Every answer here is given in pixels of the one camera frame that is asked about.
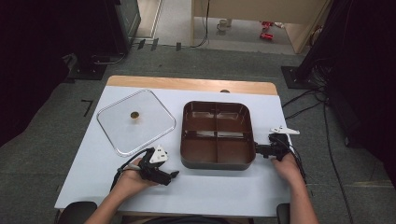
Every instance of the white table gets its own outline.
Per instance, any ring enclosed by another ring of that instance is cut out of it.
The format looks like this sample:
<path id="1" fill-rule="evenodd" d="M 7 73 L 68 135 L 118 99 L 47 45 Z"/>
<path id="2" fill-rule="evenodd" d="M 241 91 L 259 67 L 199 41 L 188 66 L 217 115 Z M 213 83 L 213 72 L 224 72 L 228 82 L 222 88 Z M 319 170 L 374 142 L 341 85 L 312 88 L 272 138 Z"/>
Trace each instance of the white table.
<path id="1" fill-rule="evenodd" d="M 100 204 L 107 196 L 116 170 L 128 158 L 118 156 L 97 119 L 97 112 L 145 88 L 106 86 L 94 116 L 55 204 L 64 209 L 73 202 Z M 180 174 L 169 186 L 141 192 L 124 203 L 121 214 L 195 214 L 225 217 L 275 217 L 276 206 L 290 201 L 290 190 L 272 163 L 257 154 L 245 171 L 192 170 L 180 161 L 179 145 L 183 106 L 189 101 L 241 103 L 250 110 L 254 139 L 269 144 L 270 128 L 286 127 L 277 95 L 178 91 L 150 88 L 177 120 L 176 128 L 148 147 L 159 144 L 169 161 L 161 170 Z"/>

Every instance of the red object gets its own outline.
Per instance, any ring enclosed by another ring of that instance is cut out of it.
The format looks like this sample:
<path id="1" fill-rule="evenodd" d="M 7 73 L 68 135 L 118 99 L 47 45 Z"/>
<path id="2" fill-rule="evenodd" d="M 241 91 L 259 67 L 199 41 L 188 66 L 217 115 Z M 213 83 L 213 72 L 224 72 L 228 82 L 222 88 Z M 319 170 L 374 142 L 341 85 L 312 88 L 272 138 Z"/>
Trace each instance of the red object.
<path id="1" fill-rule="evenodd" d="M 262 34 L 260 34 L 260 38 L 261 38 L 261 39 L 269 39 L 269 40 L 272 40 L 272 39 L 274 38 L 274 36 L 273 36 L 273 35 L 270 35 L 270 34 L 262 33 Z"/>
<path id="2" fill-rule="evenodd" d="M 272 21 L 262 21 L 262 29 L 269 29 L 274 23 Z"/>

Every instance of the transparent container lid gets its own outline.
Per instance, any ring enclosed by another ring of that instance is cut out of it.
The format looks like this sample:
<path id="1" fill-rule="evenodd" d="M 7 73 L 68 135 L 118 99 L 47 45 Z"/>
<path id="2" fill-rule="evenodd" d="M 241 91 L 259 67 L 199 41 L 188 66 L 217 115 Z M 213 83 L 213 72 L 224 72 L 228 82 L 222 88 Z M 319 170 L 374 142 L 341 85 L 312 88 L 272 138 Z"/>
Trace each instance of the transparent container lid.
<path id="1" fill-rule="evenodd" d="M 101 109 L 97 120 L 119 156 L 128 157 L 171 132 L 176 120 L 150 90 Z"/>

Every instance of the brown tray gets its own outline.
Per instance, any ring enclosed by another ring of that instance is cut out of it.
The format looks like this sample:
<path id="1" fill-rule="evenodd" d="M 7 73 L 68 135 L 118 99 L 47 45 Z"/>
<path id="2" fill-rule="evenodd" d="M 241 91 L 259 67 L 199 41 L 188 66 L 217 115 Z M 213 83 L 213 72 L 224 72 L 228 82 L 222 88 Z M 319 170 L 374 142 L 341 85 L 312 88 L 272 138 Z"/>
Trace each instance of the brown tray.
<path id="1" fill-rule="evenodd" d="M 246 170 L 256 157 L 248 108 L 235 103 L 186 103 L 180 157 L 191 169 Z"/>

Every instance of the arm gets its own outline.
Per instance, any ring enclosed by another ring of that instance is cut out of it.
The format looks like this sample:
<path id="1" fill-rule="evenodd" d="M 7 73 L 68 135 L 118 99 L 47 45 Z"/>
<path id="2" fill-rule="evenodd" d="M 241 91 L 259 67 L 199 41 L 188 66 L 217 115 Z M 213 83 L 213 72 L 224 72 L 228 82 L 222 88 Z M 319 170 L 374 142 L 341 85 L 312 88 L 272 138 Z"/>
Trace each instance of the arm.
<path id="1" fill-rule="evenodd" d="M 141 159 L 134 161 L 137 165 Z M 150 186 L 157 185 L 154 182 L 143 180 L 137 171 L 126 170 L 122 172 L 114 189 L 105 197 L 95 212 L 85 222 L 86 224 L 110 223 L 120 205 L 130 197 Z"/>
<path id="2" fill-rule="evenodd" d="M 304 180 L 293 156 L 289 153 L 282 161 L 272 160 L 272 162 L 280 176 L 290 185 L 290 223 L 318 223 Z"/>

